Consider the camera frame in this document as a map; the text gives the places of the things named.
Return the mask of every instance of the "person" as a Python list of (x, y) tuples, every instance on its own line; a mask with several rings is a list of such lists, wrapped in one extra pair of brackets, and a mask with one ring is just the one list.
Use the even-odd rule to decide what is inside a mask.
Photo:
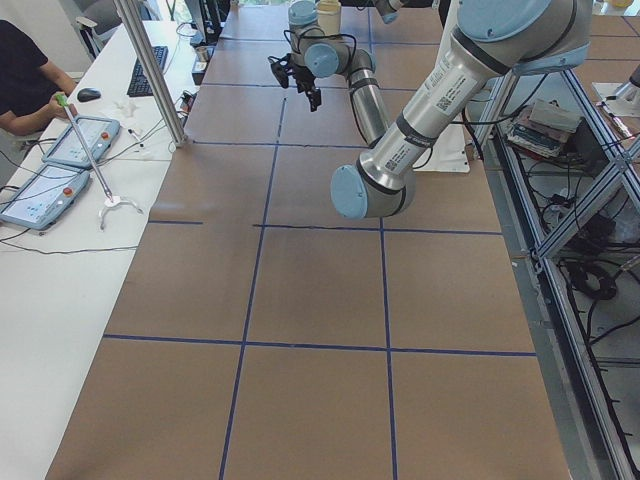
[[(75, 86), (28, 35), (0, 20), (0, 128), (24, 136), (53, 118), (67, 118), (54, 95), (69, 95)], [(70, 110), (77, 114), (74, 106)]]

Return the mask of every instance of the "keyboard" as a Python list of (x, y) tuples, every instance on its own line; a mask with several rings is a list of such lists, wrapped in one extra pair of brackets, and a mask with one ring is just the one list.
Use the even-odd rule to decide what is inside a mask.
[[(152, 48), (153, 54), (156, 57), (156, 61), (158, 62), (158, 66), (160, 67), (160, 70), (163, 70), (165, 64), (167, 63), (167, 54), (169, 53), (169, 48), (163, 45), (155, 46)], [(151, 91), (151, 85), (149, 85), (149, 81), (144, 75), (140, 60), (136, 60), (136, 64), (133, 66), (133, 72), (131, 73), (131, 82), (129, 82), (127, 95), (130, 97), (148, 97), (150, 95), (153, 95), (153, 91)]]

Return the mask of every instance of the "robot label sticker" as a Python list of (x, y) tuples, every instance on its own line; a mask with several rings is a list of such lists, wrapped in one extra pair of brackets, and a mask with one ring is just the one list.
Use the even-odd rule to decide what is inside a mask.
[(451, 64), (446, 57), (442, 57), (440, 62), (436, 65), (431, 75), (424, 81), (424, 88), (427, 90), (427, 96), (431, 96), (431, 91), (436, 88), (440, 80), (444, 78), (447, 72), (451, 69)]
[(395, 172), (400, 168), (402, 170), (408, 163), (414, 163), (424, 152), (424, 148), (419, 148), (411, 144), (405, 143), (387, 160), (384, 168), (390, 172)]
[(466, 102), (467, 96), (476, 86), (477, 82), (470, 77), (464, 75), (458, 76), (453, 81), (451, 87), (440, 97), (440, 100), (436, 102), (436, 108), (445, 115), (450, 115), (454, 111), (457, 111), (458, 105)]

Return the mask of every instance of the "computer mouse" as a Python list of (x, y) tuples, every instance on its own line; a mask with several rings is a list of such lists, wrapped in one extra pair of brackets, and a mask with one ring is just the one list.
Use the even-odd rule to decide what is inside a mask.
[(100, 91), (96, 90), (95, 88), (83, 88), (78, 92), (78, 95), (76, 95), (78, 101), (83, 103), (90, 100), (95, 100), (96, 98), (100, 98), (101, 96), (102, 94), (100, 93)]

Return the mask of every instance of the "light blue joint cap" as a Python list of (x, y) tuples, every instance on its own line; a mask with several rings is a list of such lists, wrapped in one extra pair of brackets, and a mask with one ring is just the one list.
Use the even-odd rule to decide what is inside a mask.
[(304, 64), (317, 78), (325, 78), (338, 71), (340, 59), (331, 45), (316, 43), (307, 48)]
[(389, 25), (390, 23), (395, 21), (396, 18), (398, 18), (398, 12), (387, 13), (386, 15), (382, 15), (382, 21), (384, 22), (385, 25)]
[(300, 0), (289, 7), (289, 25), (304, 27), (315, 22), (318, 18), (316, 4), (308, 0)]
[(343, 165), (331, 178), (331, 201), (346, 218), (360, 219), (367, 214), (368, 200), (364, 181), (353, 165)]
[(463, 1), (458, 10), (458, 27), (476, 42), (498, 42), (528, 28), (540, 18), (551, 1)]
[(589, 44), (563, 52), (551, 57), (541, 58), (532, 62), (522, 62), (514, 65), (512, 71), (518, 77), (526, 75), (541, 75), (544, 73), (561, 72), (582, 65), (587, 59)]

